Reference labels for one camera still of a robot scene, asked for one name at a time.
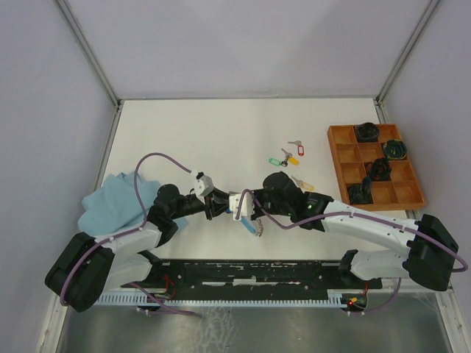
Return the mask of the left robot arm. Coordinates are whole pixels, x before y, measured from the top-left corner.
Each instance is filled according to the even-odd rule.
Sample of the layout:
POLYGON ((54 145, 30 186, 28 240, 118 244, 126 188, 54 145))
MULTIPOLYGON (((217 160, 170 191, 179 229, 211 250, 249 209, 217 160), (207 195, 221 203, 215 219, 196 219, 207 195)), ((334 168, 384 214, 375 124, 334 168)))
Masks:
POLYGON ((212 219, 233 211, 239 197, 213 189, 203 197, 182 195, 176 185, 159 188, 144 225, 110 235, 77 233, 45 278, 45 285, 68 306, 83 312, 108 290, 130 282, 154 287, 163 278, 162 261, 151 251, 168 243, 178 230, 177 219, 204 213, 212 219))

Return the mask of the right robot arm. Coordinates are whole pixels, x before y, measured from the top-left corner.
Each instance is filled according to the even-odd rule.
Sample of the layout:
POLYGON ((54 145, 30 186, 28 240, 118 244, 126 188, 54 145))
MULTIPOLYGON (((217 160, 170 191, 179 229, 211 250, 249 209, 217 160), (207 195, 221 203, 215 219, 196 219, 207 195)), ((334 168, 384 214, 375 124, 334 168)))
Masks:
POLYGON ((371 279, 411 279, 418 285, 445 291, 457 271, 458 244, 444 224, 425 214, 420 220, 390 218, 345 204, 330 196, 303 191, 283 172, 269 175, 253 196, 254 218, 290 218, 282 229, 331 232, 382 246, 366 252, 349 250, 341 259, 338 279, 354 288, 371 279))

